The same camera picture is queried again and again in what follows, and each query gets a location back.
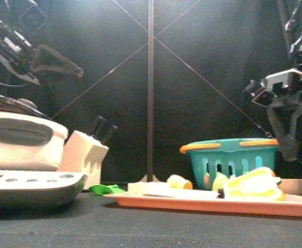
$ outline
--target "black table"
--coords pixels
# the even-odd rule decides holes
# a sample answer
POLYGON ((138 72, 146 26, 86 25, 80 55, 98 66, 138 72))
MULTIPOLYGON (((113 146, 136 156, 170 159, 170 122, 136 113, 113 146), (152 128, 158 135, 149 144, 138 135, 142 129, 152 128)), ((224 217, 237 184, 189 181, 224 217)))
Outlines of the black table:
POLYGON ((121 207, 81 193, 56 209, 0 209, 0 247, 300 247, 302 218, 121 207))

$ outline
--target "black backdrop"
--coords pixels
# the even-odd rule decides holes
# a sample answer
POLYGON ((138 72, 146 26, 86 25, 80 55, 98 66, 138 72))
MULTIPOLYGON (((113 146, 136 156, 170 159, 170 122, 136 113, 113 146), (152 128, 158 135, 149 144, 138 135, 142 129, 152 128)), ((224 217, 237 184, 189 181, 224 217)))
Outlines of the black backdrop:
MULTIPOLYGON (((180 147, 200 140, 264 138, 266 110, 246 104, 249 81, 290 67, 276 0, 161 0, 153 7, 153 173, 194 180, 180 147)), ((88 133, 101 115, 118 132, 108 141, 102 182, 148 172, 149 1, 40 0, 42 29, 24 33, 85 71, 50 86, 0 86, 25 97, 69 131, 88 133)), ((293 1, 285 1, 292 11, 293 1)), ((0 18, 9 21, 4 1, 0 18)), ((0 68, 0 78, 8 76, 0 68)), ((14 77, 10 83, 20 83, 14 77)))

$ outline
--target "small container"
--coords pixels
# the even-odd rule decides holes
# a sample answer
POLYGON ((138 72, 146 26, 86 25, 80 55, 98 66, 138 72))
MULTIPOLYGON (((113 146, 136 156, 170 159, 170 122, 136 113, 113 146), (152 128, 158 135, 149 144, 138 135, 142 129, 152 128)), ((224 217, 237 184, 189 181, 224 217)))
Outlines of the small container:
POLYGON ((192 158, 197 187, 205 190, 212 189, 217 172, 232 177, 260 167, 274 170, 278 150, 276 139, 214 139, 180 149, 192 158))
POLYGON ((302 179, 282 179, 280 189, 285 194, 302 195, 302 179))

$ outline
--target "food item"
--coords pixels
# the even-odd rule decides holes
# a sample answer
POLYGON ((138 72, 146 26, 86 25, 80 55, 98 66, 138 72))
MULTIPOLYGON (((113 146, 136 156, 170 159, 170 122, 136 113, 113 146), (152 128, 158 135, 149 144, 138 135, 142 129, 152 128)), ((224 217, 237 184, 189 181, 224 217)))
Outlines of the food item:
POLYGON ((149 190, 164 191, 169 189, 169 185, 165 182, 133 182, 128 183, 129 195, 144 195, 149 190))
POLYGON ((212 191, 218 191, 220 189, 224 189, 224 184, 228 181, 229 181, 229 177, 222 173, 217 172, 217 176, 213 181, 212 191))
POLYGON ((225 199, 284 201, 285 194, 278 187, 280 183, 281 179, 269 168, 258 168, 225 182, 225 199))
POLYGON ((186 180, 181 175, 172 174, 166 179, 166 183, 169 184, 170 188, 176 189, 193 189, 193 184, 189 180, 186 180))

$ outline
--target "cable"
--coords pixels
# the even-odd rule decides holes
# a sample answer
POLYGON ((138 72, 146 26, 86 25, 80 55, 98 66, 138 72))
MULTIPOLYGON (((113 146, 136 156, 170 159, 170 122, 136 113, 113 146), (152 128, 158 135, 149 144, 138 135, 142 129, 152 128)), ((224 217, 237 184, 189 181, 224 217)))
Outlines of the cable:
POLYGON ((301 10, 301 5, 302 5, 302 0, 297 0, 296 4, 294 4, 290 19, 285 25, 285 31, 286 32, 292 32, 297 28, 297 19, 296 18, 297 18, 298 11, 301 10))
POLYGON ((293 37, 292 37, 292 33, 289 33, 285 29, 285 27, 288 26, 288 16, 286 16, 286 12, 285 12, 284 0, 278 0, 278 10, 280 10, 280 16, 281 16, 282 38, 284 38, 286 53, 289 54, 290 46, 293 44, 293 37))
MULTIPOLYGON (((122 8, 122 6, 117 3, 116 0, 113 0, 114 4, 118 6, 118 8, 128 14, 133 20, 137 22, 137 24, 145 29, 148 32, 149 30, 144 27, 144 25, 138 22, 138 20, 129 14, 129 12, 122 8)), ((212 87, 212 89, 218 93, 218 95, 229 102, 229 104, 237 109, 237 111, 248 118, 248 120, 256 125, 256 127, 264 132, 265 136, 268 138, 272 138, 272 132, 266 131, 261 125, 252 119, 252 117, 242 111, 242 109, 236 105, 236 103, 226 97, 226 95, 216 88, 216 86, 204 78, 204 76, 197 72, 197 70, 185 62, 185 60, 170 50, 170 48, 160 41, 157 38, 160 34, 172 26, 174 22, 190 11, 192 8, 198 4, 200 0, 194 2, 194 4, 189 7, 186 11, 182 12, 182 14, 178 16, 178 18, 174 19, 169 23, 169 25, 157 33, 156 36, 153 36, 153 39, 158 41, 158 43, 168 49, 168 51, 174 55, 174 57, 184 63, 184 65, 193 71, 193 73, 201 78, 201 80, 212 87)), ((144 44, 133 53, 132 55, 98 79, 96 83, 92 84, 92 86, 64 106, 62 109, 52 116, 52 118, 56 118, 70 106, 72 104, 88 93, 88 91, 112 74, 112 72, 136 55, 136 53, 142 50, 145 46, 148 46, 149 43, 144 44)))
POLYGON ((4 82, 0 82, 0 85, 1 86, 6 86, 6 87, 12 87, 12 88, 18 88, 18 87, 25 87, 28 85, 28 83, 26 84, 21 84, 21 85, 10 85, 10 84, 6 84, 4 82))
POLYGON ((8 9, 9 19, 12 21, 13 20, 13 17, 12 17, 12 4, 9 3, 9 0, 4 0, 4 2, 5 2, 6 9, 8 9))

